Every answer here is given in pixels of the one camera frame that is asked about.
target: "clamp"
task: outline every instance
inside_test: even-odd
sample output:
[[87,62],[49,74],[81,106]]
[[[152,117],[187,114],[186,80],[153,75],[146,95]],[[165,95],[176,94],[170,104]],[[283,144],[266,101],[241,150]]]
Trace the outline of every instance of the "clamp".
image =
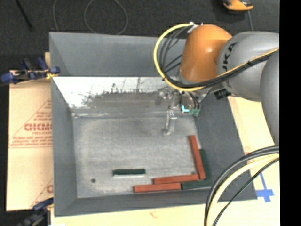
[[53,204],[53,198],[46,199],[36,204],[32,208],[34,213],[24,219],[21,223],[18,223],[16,226],[37,226],[48,216],[48,206],[51,204]]
[[29,59],[25,58],[21,63],[21,70],[8,72],[1,75],[1,81],[8,84],[17,84],[23,81],[37,80],[42,78],[50,79],[51,77],[59,74],[61,71],[59,67],[49,68],[41,57],[38,57],[37,61],[42,70],[33,70]]

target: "cable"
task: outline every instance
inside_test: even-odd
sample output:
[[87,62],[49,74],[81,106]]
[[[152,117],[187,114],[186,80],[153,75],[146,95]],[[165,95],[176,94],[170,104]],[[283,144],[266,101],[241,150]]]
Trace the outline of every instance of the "cable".
[[166,66],[165,69],[167,69],[172,63],[174,63],[175,61],[177,61],[179,58],[181,58],[182,55],[179,55],[178,57],[174,58],[171,62],[169,62]]
[[[53,20],[54,20],[54,23],[55,23],[55,30],[56,31],[59,31],[59,27],[57,25],[57,20],[56,20],[56,16],[55,16],[55,9],[56,9],[56,4],[57,4],[57,1],[58,0],[55,0],[54,3],[53,3],[53,6],[52,6],[52,16],[53,16]],[[85,22],[85,25],[87,26],[87,28],[89,29],[89,31],[93,32],[93,33],[97,33],[96,31],[94,31],[90,25],[88,24],[87,22],[87,10],[88,8],[90,7],[90,5],[94,2],[95,0],[91,0],[87,6],[85,7],[85,11],[84,11],[84,22]],[[128,14],[127,14],[127,11],[126,9],[121,5],[121,3],[118,1],[118,0],[113,0],[117,5],[119,5],[121,7],[121,9],[123,10],[124,14],[125,14],[125,18],[126,18],[126,21],[125,21],[125,25],[124,27],[122,28],[121,31],[119,31],[117,34],[122,34],[126,29],[127,29],[127,26],[128,26]]]
[[[86,16],[87,16],[87,9],[89,8],[89,6],[92,4],[94,0],[91,0],[88,5],[86,6],[85,8],[85,12],[84,12],[84,21],[85,21],[85,24],[86,26],[88,27],[88,29],[93,32],[93,33],[97,33],[96,31],[94,31],[90,26],[89,24],[87,23],[87,19],[86,19]],[[124,14],[125,14],[125,17],[126,17],[126,22],[125,22],[125,25],[123,27],[123,29],[121,31],[119,31],[117,34],[122,34],[126,29],[127,29],[127,26],[128,26],[128,15],[127,15],[127,11],[126,9],[121,5],[121,3],[118,1],[118,0],[113,0],[115,3],[117,3],[121,9],[123,10]]]
[[255,178],[258,177],[258,175],[260,175],[265,169],[267,169],[268,167],[270,167],[272,164],[278,162],[280,159],[276,158],[275,160],[269,162],[268,164],[266,164],[264,167],[262,167],[261,169],[259,169],[257,171],[257,173],[252,176],[251,179],[249,179],[243,186],[242,188],[230,199],[230,201],[227,203],[227,205],[220,211],[220,213],[218,214],[218,216],[216,217],[215,221],[213,222],[213,226],[216,226],[218,220],[221,218],[223,212],[228,208],[228,206],[234,201],[234,199],[240,195],[253,181]]
[[164,56],[163,56],[163,60],[159,60],[160,61],[160,64],[161,64],[161,69],[162,69],[162,72],[166,74],[166,66],[165,66],[165,61],[166,61],[166,57],[167,57],[167,53],[169,52],[169,50],[178,43],[178,41],[180,40],[179,36],[181,35],[181,33],[183,33],[185,30],[187,30],[188,28],[184,28],[184,29],[180,29],[179,31],[177,31],[175,34],[173,34],[170,38],[168,38],[162,49],[161,49],[161,52],[160,52],[160,57],[162,58],[162,53],[163,53],[163,50],[164,50],[164,46],[165,44],[167,44],[167,48],[164,52]]
[[200,109],[201,106],[200,106],[200,103],[199,103],[198,99],[191,92],[189,92],[188,94],[193,99],[194,103],[197,103],[198,109]]
[[174,66],[170,67],[168,70],[165,71],[165,73],[168,73],[169,71],[173,70],[174,68],[178,67],[181,64],[181,62],[176,63]]
[[56,30],[56,31],[59,31],[59,28],[58,28],[58,26],[57,26],[56,17],[55,17],[55,8],[56,8],[57,1],[58,1],[58,0],[55,0],[54,3],[53,3],[53,5],[52,5],[52,17],[53,17],[53,21],[54,21],[54,23],[55,23],[55,30]]
[[249,18],[249,25],[250,25],[250,29],[251,31],[253,31],[253,23],[252,23],[252,19],[251,19],[251,11],[248,10],[248,18]]
[[180,29],[180,28],[183,28],[183,27],[189,27],[189,26],[192,26],[194,25],[193,23],[190,23],[190,24],[179,24],[179,25],[176,25],[174,27],[171,27],[169,28],[168,30],[166,30],[160,37],[159,39],[157,40],[156,44],[155,44],[155,48],[154,48],[154,52],[153,52],[153,59],[154,59],[154,63],[155,63],[155,67],[159,73],[159,75],[163,78],[163,80],[169,85],[171,86],[172,88],[176,89],[176,90],[179,90],[179,91],[189,91],[189,92],[192,92],[192,91],[196,91],[196,90],[199,90],[199,89],[205,89],[205,88],[208,88],[208,87],[211,87],[217,83],[221,83],[227,79],[229,79],[230,77],[233,77],[234,75],[236,75],[237,73],[240,73],[242,71],[244,71],[245,69],[259,63],[259,62],[262,62],[262,61],[265,61],[267,60],[274,52],[276,52],[277,50],[279,50],[279,47],[275,48],[275,49],[272,49],[264,54],[261,54],[260,56],[257,56],[245,63],[242,63],[222,74],[220,74],[219,76],[215,77],[214,79],[210,79],[210,80],[207,80],[207,81],[204,81],[204,82],[200,82],[200,83],[194,83],[194,84],[190,84],[190,85],[185,85],[185,84],[182,84],[181,82],[179,81],[175,81],[175,80],[172,80],[168,75],[166,75],[166,73],[164,73],[161,69],[161,66],[158,62],[158,58],[157,58],[157,53],[158,53],[158,47],[159,47],[159,44],[161,43],[161,41],[172,31],[176,30],[176,29]]
[[279,146],[278,145],[273,145],[273,146],[268,146],[265,148],[258,149],[256,151],[253,151],[241,158],[239,158],[237,161],[232,163],[227,169],[224,170],[223,173],[219,175],[219,177],[216,179],[214,184],[211,187],[211,190],[208,194],[206,205],[205,205],[205,217],[204,217],[204,225],[206,225],[207,222],[207,215],[208,215],[208,209],[211,204],[212,198],[215,195],[215,191],[219,188],[221,182],[231,173],[231,171],[239,166],[242,163],[245,163],[249,160],[255,159],[260,156],[265,156],[265,155],[270,155],[274,153],[279,153]]
[[9,84],[0,84],[0,87],[8,86]]
[[231,174],[230,177],[228,177],[225,182],[223,182],[223,184],[221,184],[221,186],[219,187],[219,189],[216,191],[216,194],[214,195],[213,199],[212,199],[212,202],[211,202],[211,205],[209,207],[209,210],[208,210],[208,219],[207,219],[207,226],[208,225],[211,225],[210,222],[211,222],[211,218],[212,218],[212,213],[213,210],[214,210],[214,207],[215,205],[217,204],[217,201],[219,200],[220,196],[222,195],[222,193],[225,191],[225,189],[238,177],[240,176],[241,174],[243,174],[244,172],[250,170],[251,168],[255,167],[255,166],[258,166],[258,165],[261,165],[261,164],[265,164],[265,163],[268,163],[268,162],[271,162],[273,161],[274,159],[276,158],[279,158],[279,155],[278,154],[274,154],[274,155],[270,155],[270,156],[267,156],[267,157],[264,157],[264,158],[260,158],[254,162],[251,162],[245,166],[243,166],[242,168],[238,169],[237,171],[235,171],[233,174]]

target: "blue cross marker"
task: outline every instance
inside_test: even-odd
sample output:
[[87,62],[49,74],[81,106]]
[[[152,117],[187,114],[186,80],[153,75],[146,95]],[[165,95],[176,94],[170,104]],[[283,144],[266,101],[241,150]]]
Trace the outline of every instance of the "blue cross marker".
[[256,195],[257,195],[257,197],[263,197],[265,202],[270,202],[271,201],[270,196],[274,196],[273,190],[267,189],[267,186],[266,186],[264,178],[263,178],[263,174],[260,173],[259,175],[260,175],[264,189],[256,190]]

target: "black cable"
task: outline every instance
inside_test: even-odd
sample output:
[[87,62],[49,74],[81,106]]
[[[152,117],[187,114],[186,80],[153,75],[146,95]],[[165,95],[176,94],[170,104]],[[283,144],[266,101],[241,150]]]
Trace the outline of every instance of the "black cable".
[[20,12],[22,13],[23,18],[25,19],[25,21],[26,21],[26,23],[27,23],[27,25],[28,25],[30,31],[34,31],[35,28],[34,28],[33,25],[31,24],[31,22],[30,22],[28,16],[26,15],[26,13],[25,13],[25,11],[24,11],[24,9],[23,9],[23,7],[22,7],[20,1],[19,1],[19,0],[15,0],[15,2],[16,2],[16,4],[17,4],[17,6],[18,6]]
[[8,86],[9,84],[0,84],[0,87]]
[[173,64],[175,61],[177,61],[179,58],[181,58],[182,55],[179,55],[178,57],[174,58],[171,62],[169,62],[166,66],[165,69],[167,69],[171,64]]
[[180,40],[179,36],[184,32],[186,31],[187,29],[189,29],[189,27],[184,27],[182,29],[180,29],[179,31],[177,31],[175,34],[174,34],[174,37],[170,40],[169,44],[167,45],[167,48],[165,50],[165,53],[164,53],[164,56],[163,56],[163,62],[162,62],[162,67],[165,68],[165,61],[166,61],[166,56],[169,52],[169,50],[178,43],[178,41]]
[[199,83],[194,83],[194,84],[189,84],[189,85],[186,85],[186,84],[183,84],[181,83],[180,81],[176,81],[176,80],[173,80],[172,78],[170,78],[168,75],[165,74],[165,77],[174,85],[178,86],[178,87],[183,87],[183,88],[195,88],[195,87],[204,87],[204,88],[208,88],[208,87],[211,87],[215,84],[218,84],[218,83],[221,83],[225,80],[228,80],[229,78],[233,77],[234,75],[262,62],[262,61],[266,61],[268,60],[269,57],[271,57],[271,55],[274,53],[275,51],[273,52],[270,52],[268,54],[265,54],[263,56],[260,56],[256,59],[252,59],[248,62],[246,62],[244,65],[240,66],[239,68],[236,68],[230,72],[226,72],[226,74],[222,75],[222,76],[219,76],[219,77],[216,77],[216,78],[213,78],[213,79],[210,79],[210,80],[206,80],[204,82],[199,82]]
[[171,45],[171,43],[174,41],[174,39],[177,36],[179,36],[185,30],[187,30],[187,28],[182,28],[182,29],[178,30],[177,32],[173,33],[162,44],[162,48],[160,50],[159,58],[158,58],[159,65],[160,65],[162,72],[165,72],[165,60],[166,60],[168,51],[179,41],[179,39],[177,39],[176,42],[173,43],[172,45]]
[[[127,29],[127,26],[128,26],[128,14],[127,14],[126,9],[121,5],[121,3],[120,3],[118,0],[113,0],[113,1],[114,1],[117,5],[120,6],[120,8],[123,10],[124,15],[125,15],[125,17],[126,17],[126,22],[125,22],[124,27],[122,28],[122,30],[120,30],[118,33],[116,33],[116,34],[122,34],[122,33]],[[88,29],[89,29],[91,32],[97,33],[96,31],[94,31],[94,30],[89,26],[89,24],[87,23],[87,19],[86,19],[86,16],[87,16],[87,10],[88,10],[89,6],[90,6],[93,2],[94,2],[94,0],[91,0],[91,1],[88,3],[88,5],[86,6],[86,8],[85,8],[85,12],[84,12],[84,21],[85,21],[86,26],[88,27]]]
[[249,18],[249,25],[250,25],[250,30],[253,31],[253,23],[252,23],[252,19],[251,19],[251,11],[248,10],[248,18]]
[[[89,31],[93,32],[93,33],[97,33],[96,31],[94,31],[90,25],[88,24],[87,22],[87,10],[88,8],[90,7],[90,5],[94,2],[95,0],[91,0],[86,8],[85,8],[85,11],[84,11],[84,22],[85,22],[85,25],[87,26],[87,28],[89,29]],[[124,14],[125,14],[125,18],[126,18],[126,21],[125,21],[125,25],[124,27],[122,28],[121,31],[119,31],[118,33],[116,34],[122,34],[126,29],[127,29],[127,26],[128,26],[128,14],[127,14],[127,11],[126,9],[121,5],[121,3],[118,1],[118,0],[113,0],[117,5],[119,5],[121,7],[121,9],[123,10]],[[56,16],[55,16],[55,10],[56,10],[56,4],[57,4],[58,0],[55,0],[53,5],[52,5],[52,17],[53,17],[53,20],[54,20],[54,23],[55,23],[55,30],[56,31],[59,31],[59,27],[57,25],[57,20],[56,20]]]
[[251,153],[241,157],[240,159],[238,159],[237,161],[232,163],[226,170],[224,170],[223,173],[221,173],[219,175],[219,177],[216,179],[216,181],[212,185],[211,190],[210,190],[210,192],[208,194],[208,197],[207,197],[207,201],[206,201],[206,205],[205,205],[204,225],[207,224],[208,210],[209,210],[211,201],[212,201],[212,199],[215,195],[215,192],[219,188],[219,186],[221,185],[221,182],[231,173],[231,171],[235,167],[239,166],[240,164],[246,163],[248,160],[251,160],[251,159],[254,159],[254,158],[257,158],[257,157],[261,157],[261,156],[265,156],[265,155],[275,154],[275,153],[279,153],[279,146],[278,145],[261,148],[259,150],[256,150],[254,152],[251,152]]
[[170,67],[168,70],[165,71],[165,73],[168,73],[169,71],[173,70],[174,68],[178,67],[181,64],[181,62],[176,63],[172,67]]
[[197,103],[196,103],[196,100],[194,99],[193,95],[191,93],[189,93],[192,101],[193,101],[193,109],[196,109],[197,108]]
[[199,103],[198,99],[191,92],[189,93],[189,95],[193,99],[193,101],[198,104],[198,109],[200,109],[200,103]]
[[227,207],[234,201],[234,199],[240,195],[245,189],[246,187],[248,187],[255,178],[258,177],[258,175],[260,173],[262,173],[266,168],[268,168],[269,166],[271,166],[272,164],[278,162],[280,159],[276,158],[275,160],[269,162],[268,164],[266,164],[265,166],[263,166],[253,177],[251,177],[243,186],[242,188],[230,199],[230,201],[227,203],[227,205],[220,211],[220,213],[217,215],[217,217],[215,218],[214,222],[213,222],[213,226],[216,226],[218,220],[221,218],[222,214],[224,213],[224,211],[227,209]]

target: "dark green block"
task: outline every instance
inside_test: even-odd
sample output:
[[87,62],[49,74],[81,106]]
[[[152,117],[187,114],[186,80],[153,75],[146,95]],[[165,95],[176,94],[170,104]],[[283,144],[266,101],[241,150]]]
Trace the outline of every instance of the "dark green block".
[[207,160],[205,151],[203,149],[199,149],[199,154],[200,154],[200,156],[202,158],[202,162],[203,162],[203,167],[204,167],[206,178],[210,179],[209,164],[208,164],[208,160]]
[[145,174],[145,169],[116,169],[113,171],[114,175],[139,175]]
[[195,188],[203,188],[203,187],[211,187],[211,180],[199,180],[199,181],[191,181],[191,182],[183,182],[181,183],[181,188],[185,189],[195,189]]

